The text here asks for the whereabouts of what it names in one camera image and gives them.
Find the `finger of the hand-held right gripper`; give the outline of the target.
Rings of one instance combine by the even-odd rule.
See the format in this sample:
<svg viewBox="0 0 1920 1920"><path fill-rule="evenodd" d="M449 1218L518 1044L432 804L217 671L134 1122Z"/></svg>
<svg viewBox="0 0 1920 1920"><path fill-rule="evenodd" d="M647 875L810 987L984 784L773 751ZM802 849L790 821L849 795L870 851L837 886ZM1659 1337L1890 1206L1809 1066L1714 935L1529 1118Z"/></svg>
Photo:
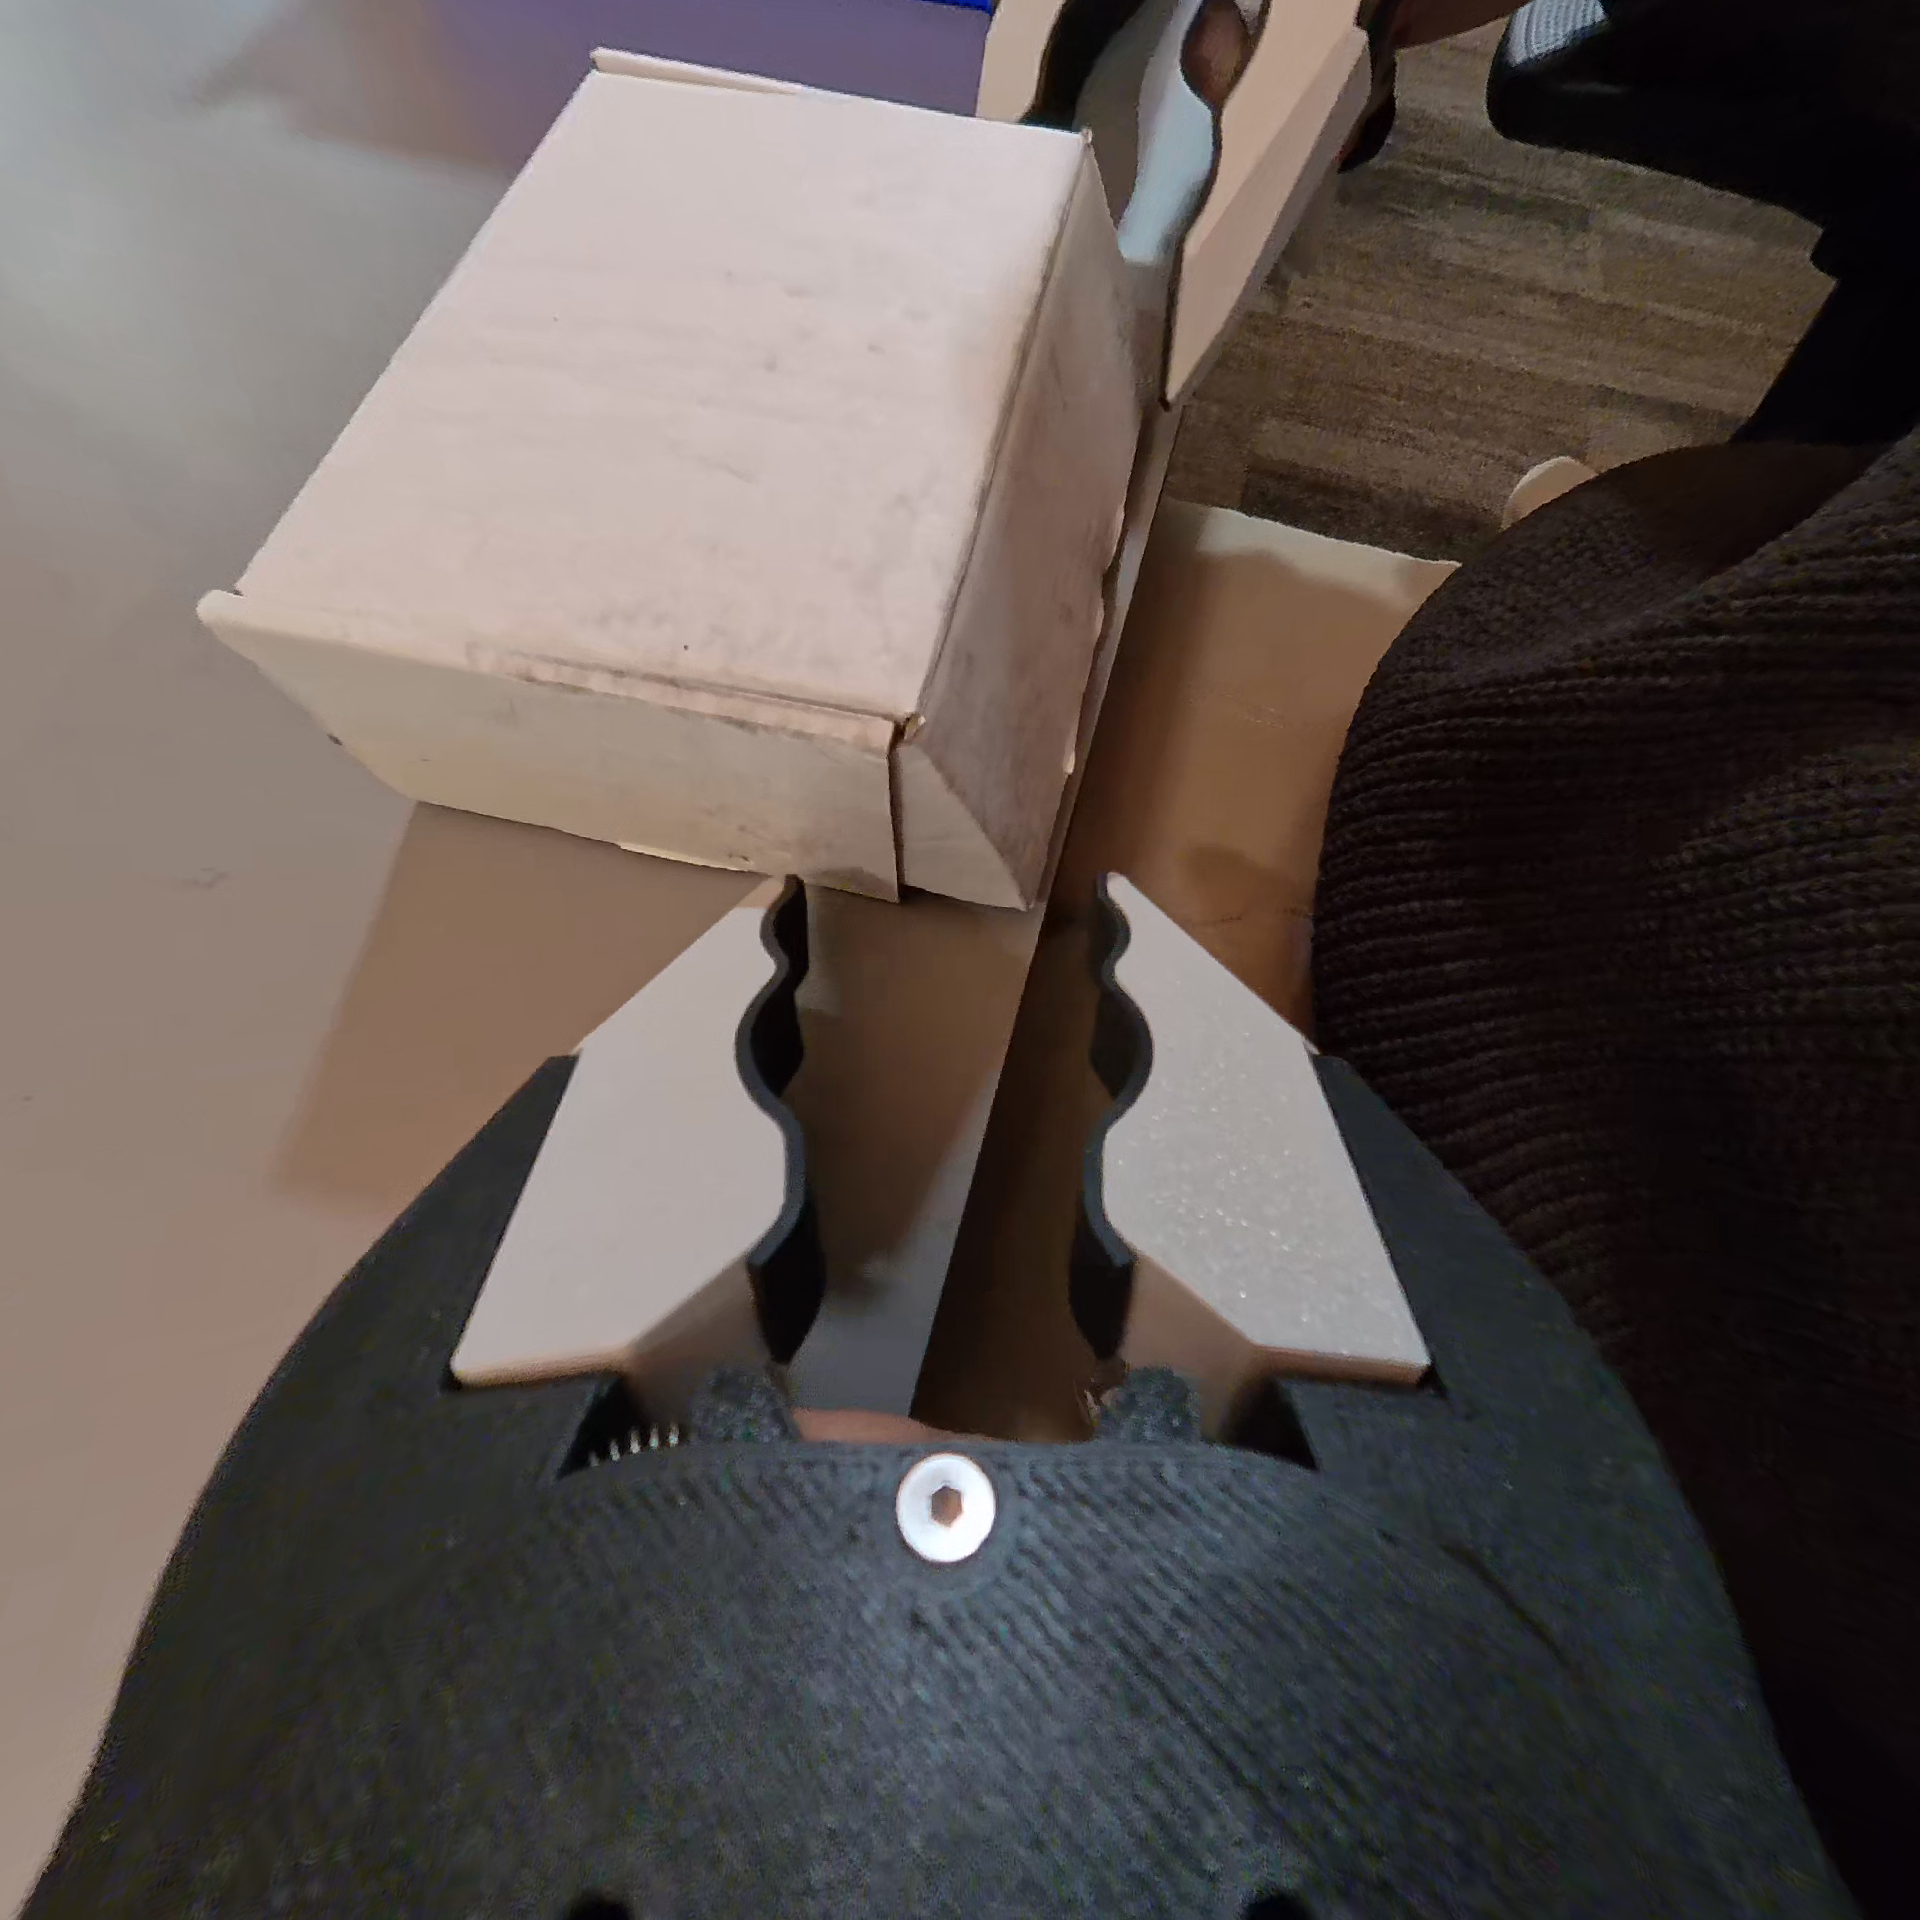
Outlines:
<svg viewBox="0 0 1920 1920"><path fill-rule="evenodd" d="M1082 89L1103 45L1103 2L994 2L976 117L1008 127L1076 127Z"/></svg>
<svg viewBox="0 0 1920 1920"><path fill-rule="evenodd" d="M1372 95L1357 5L1264 5L1221 107L1173 65L1162 145L1173 173L1162 397L1175 407L1205 372L1245 297L1272 270L1333 175Z"/></svg>

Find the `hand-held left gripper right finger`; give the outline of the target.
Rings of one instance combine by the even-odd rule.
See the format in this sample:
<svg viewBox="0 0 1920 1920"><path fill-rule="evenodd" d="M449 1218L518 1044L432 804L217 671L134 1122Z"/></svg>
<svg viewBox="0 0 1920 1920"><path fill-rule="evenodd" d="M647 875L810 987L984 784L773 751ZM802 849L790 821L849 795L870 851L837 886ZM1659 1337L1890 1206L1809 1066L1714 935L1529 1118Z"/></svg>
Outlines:
<svg viewBox="0 0 1920 1920"><path fill-rule="evenodd" d="M1409 1389L1426 1344L1316 1048L1127 877L1090 896L1090 1072L1069 1313L1115 1385L1167 1371L1203 1428L1272 1380Z"/></svg>

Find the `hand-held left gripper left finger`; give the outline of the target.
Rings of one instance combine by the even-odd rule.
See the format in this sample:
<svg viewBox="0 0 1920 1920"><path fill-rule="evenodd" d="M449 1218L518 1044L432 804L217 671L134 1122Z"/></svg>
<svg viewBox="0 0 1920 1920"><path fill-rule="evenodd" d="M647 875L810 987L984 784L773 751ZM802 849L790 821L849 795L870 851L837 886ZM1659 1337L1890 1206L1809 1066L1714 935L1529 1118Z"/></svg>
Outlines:
<svg viewBox="0 0 1920 1920"><path fill-rule="evenodd" d="M722 914L571 1055L453 1380L694 1389L787 1368L825 1292L802 1123L804 883Z"/></svg>

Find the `white mailer box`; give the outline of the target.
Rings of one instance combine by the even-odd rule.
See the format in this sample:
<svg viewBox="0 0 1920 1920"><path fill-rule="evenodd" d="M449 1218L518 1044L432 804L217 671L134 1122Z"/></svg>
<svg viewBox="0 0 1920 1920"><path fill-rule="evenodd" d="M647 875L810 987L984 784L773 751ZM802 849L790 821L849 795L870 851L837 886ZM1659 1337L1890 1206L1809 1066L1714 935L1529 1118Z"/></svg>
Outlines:
<svg viewBox="0 0 1920 1920"><path fill-rule="evenodd" d="M599 56L198 616L412 802L1024 909L1134 372L1086 135Z"/></svg>

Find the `grey desk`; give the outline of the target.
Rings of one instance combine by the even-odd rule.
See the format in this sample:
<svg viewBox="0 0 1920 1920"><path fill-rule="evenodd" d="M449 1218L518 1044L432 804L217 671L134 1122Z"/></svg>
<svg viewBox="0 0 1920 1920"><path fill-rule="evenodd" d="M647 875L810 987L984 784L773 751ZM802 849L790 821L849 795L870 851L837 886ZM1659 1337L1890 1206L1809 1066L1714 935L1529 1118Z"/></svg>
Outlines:
<svg viewBox="0 0 1920 1920"><path fill-rule="evenodd" d="M5 5L5 1916L227 1438L748 886L412 810L201 627L592 52L958 109L954 5Z"/></svg>

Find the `person's black knit sweater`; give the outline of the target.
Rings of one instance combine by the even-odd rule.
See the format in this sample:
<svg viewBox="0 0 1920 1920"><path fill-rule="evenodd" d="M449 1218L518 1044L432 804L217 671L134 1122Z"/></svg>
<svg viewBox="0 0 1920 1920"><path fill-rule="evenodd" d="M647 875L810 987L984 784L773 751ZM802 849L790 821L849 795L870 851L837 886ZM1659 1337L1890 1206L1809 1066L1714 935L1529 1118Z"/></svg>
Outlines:
<svg viewBox="0 0 1920 1920"><path fill-rule="evenodd" d="M1361 691L1314 1024L1567 1299L1915 1916L1918 448L1602 472Z"/></svg>

